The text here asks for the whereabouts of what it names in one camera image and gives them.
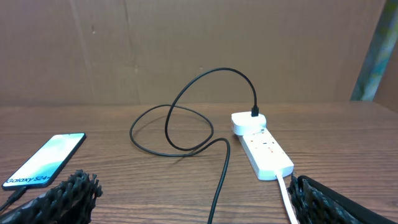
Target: brown cardboard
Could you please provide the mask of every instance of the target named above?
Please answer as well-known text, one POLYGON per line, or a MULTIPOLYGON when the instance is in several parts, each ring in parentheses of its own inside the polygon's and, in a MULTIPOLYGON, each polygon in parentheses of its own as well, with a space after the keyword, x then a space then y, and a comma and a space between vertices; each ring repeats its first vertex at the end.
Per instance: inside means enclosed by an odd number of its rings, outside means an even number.
MULTIPOLYGON (((0 2, 0 105, 170 103, 233 67, 260 102, 349 100, 384 1, 0 2)), ((182 102, 251 101, 227 72, 182 102)))
POLYGON ((394 47, 374 101, 398 112, 398 45, 394 47))

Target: electrical outlet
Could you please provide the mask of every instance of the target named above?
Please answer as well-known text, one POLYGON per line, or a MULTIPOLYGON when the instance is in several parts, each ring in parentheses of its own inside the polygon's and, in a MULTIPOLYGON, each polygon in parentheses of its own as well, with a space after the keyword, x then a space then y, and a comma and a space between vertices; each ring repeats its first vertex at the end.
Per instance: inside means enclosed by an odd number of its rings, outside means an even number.
POLYGON ((267 129, 239 140, 259 180, 276 180, 276 171, 283 177, 293 172, 293 162, 267 129))

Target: black spiky object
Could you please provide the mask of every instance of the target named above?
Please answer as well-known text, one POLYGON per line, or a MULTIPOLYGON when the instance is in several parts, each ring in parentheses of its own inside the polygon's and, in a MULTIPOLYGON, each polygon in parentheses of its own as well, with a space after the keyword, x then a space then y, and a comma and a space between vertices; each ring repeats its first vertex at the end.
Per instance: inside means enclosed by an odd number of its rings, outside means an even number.
POLYGON ((307 176, 292 175, 288 191, 301 224, 396 224, 307 176))
POLYGON ((96 175, 78 170, 67 181, 0 216, 0 224, 87 224, 102 195, 96 175))

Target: phone screen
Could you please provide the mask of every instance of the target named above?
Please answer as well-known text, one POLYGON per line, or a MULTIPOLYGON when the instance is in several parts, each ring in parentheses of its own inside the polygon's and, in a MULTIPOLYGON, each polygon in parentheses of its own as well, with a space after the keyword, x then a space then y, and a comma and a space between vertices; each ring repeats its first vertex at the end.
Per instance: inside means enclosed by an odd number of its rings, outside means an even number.
POLYGON ((46 187, 47 182, 54 180, 84 138, 85 133, 54 135, 3 183, 3 188, 30 185, 46 187))

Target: white power strip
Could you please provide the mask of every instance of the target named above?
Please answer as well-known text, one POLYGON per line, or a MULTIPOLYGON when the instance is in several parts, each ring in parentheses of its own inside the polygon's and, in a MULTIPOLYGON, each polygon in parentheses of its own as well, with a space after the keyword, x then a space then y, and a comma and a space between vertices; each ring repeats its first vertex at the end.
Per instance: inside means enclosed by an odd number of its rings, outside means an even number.
POLYGON ((231 116, 232 130, 239 137, 259 180, 278 180, 280 192, 290 222, 297 224, 283 177, 293 172, 293 162, 267 130, 266 117, 262 114, 251 116, 250 112, 235 113, 231 116))
POLYGON ((276 180, 276 171, 282 177, 293 172, 293 162, 266 128, 239 140, 259 180, 276 180))

